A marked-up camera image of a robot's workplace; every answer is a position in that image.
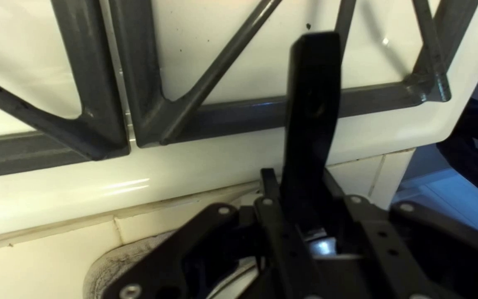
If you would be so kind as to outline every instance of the dark gray metal frame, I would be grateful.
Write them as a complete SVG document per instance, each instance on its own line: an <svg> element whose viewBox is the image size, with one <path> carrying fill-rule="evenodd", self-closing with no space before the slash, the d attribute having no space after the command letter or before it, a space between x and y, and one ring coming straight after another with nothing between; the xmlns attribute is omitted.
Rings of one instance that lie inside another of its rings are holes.
<svg viewBox="0 0 478 299"><path fill-rule="evenodd" d="M0 174L105 159L130 151L100 3L52 0L52 5L83 113L77 120L65 120L0 86L0 110L39 130L0 138Z"/></svg>
<svg viewBox="0 0 478 299"><path fill-rule="evenodd" d="M281 0L261 0L200 81L180 100L165 98L151 0L110 0L140 146L175 143L284 125L288 96L203 105ZM452 98L447 70L478 7L478 0L442 0L432 18L427 0L414 0L424 48L414 73L400 83L344 90L341 116L410 108ZM342 0L337 32L346 48L356 0Z"/></svg>

